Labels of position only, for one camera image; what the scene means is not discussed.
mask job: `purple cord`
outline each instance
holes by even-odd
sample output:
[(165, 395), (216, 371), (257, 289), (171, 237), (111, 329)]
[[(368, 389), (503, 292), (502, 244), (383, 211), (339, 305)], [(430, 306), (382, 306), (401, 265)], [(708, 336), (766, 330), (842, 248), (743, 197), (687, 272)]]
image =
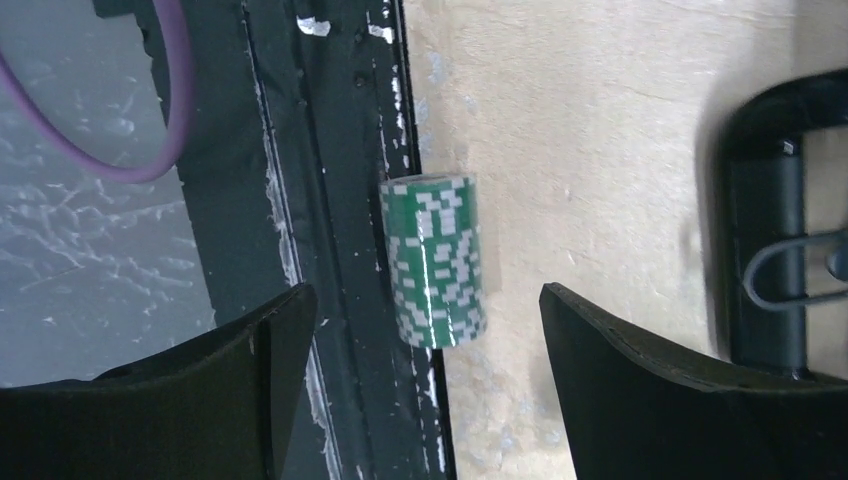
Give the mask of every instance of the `purple cord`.
[(153, 0), (153, 5), (165, 40), (171, 102), (168, 132), (162, 149), (152, 162), (142, 167), (123, 168), (109, 165), (74, 145), (41, 113), (0, 54), (0, 85), (8, 90), (12, 102), (29, 118), (36, 130), (74, 163), (118, 183), (145, 183), (165, 175), (180, 157), (189, 133), (194, 71), (185, 15), (180, 0)]

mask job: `purple cable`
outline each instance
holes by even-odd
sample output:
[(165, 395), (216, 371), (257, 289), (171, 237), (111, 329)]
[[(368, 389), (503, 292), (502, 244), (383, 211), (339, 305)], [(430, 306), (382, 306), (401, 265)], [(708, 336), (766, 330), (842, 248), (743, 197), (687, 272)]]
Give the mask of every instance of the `purple cable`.
[(92, 157), (68, 140), (50, 123), (15, 78), (12, 69), (0, 54), (0, 85), (12, 102), (29, 118), (33, 126), (71, 161), (96, 175), (118, 183), (145, 183), (155, 180), (171, 169), (185, 148), (192, 113), (194, 72), (191, 61), (188, 27), (180, 0), (153, 0), (168, 59), (171, 82), (171, 102), (168, 112), (168, 132), (159, 155), (149, 164), (136, 168), (109, 165)]

